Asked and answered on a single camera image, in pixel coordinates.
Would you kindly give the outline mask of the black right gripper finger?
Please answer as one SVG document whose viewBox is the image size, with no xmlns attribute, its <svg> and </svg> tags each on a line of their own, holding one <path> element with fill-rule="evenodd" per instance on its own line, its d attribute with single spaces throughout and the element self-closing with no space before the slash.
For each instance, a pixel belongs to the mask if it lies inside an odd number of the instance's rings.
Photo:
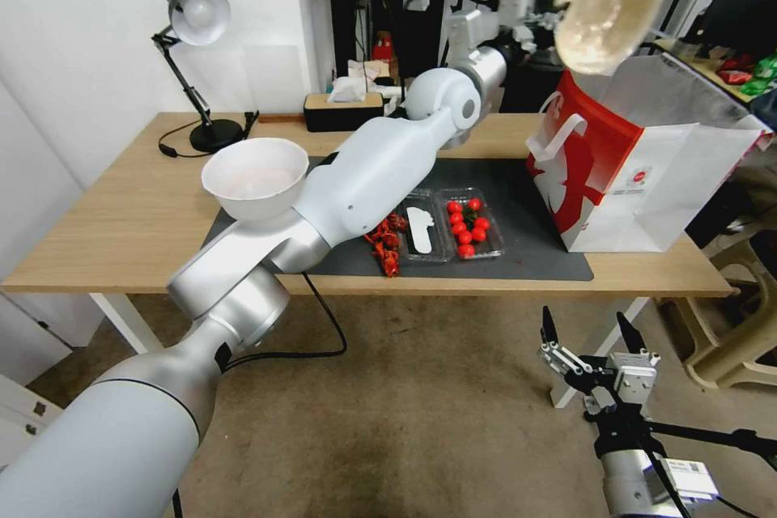
<svg viewBox="0 0 777 518">
<path fill-rule="evenodd" d="M 622 340 L 628 352 L 633 355 L 646 355 L 648 350 L 641 333 L 632 325 L 623 312 L 616 312 L 616 319 Z"/>
<path fill-rule="evenodd" d="M 573 376 L 583 376 L 593 373 L 589 363 L 583 361 L 558 340 L 550 308 L 545 305 L 541 311 L 541 344 L 538 355 L 541 360 L 560 376 L 571 373 Z"/>
</svg>

